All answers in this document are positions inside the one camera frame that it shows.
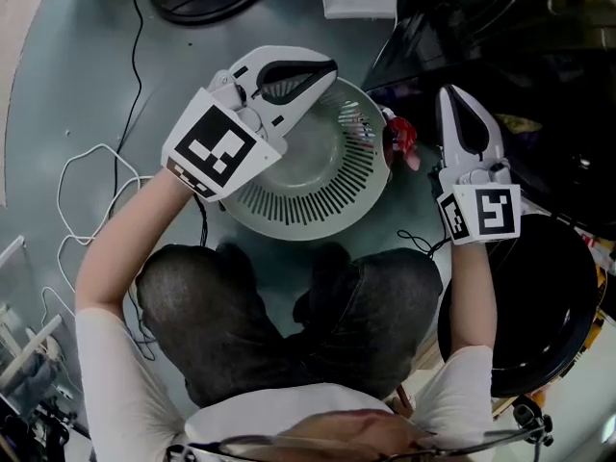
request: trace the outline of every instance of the black cloth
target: black cloth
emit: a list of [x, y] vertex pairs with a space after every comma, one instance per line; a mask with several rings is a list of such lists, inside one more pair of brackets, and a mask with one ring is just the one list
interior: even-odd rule
[[408, 248], [354, 262], [336, 251], [318, 256], [295, 306], [305, 328], [288, 338], [238, 248], [168, 245], [148, 259], [137, 279], [143, 320], [196, 405], [320, 382], [385, 398], [406, 378], [442, 291], [436, 266]]

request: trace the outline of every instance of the black pot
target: black pot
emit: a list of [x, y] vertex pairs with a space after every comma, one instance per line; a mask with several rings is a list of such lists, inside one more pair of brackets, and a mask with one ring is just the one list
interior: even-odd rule
[[[597, 274], [580, 235], [547, 216], [522, 217], [520, 238], [487, 244], [499, 312], [492, 396], [515, 397], [557, 377], [576, 357], [598, 304]], [[439, 348], [451, 353], [449, 283]]]

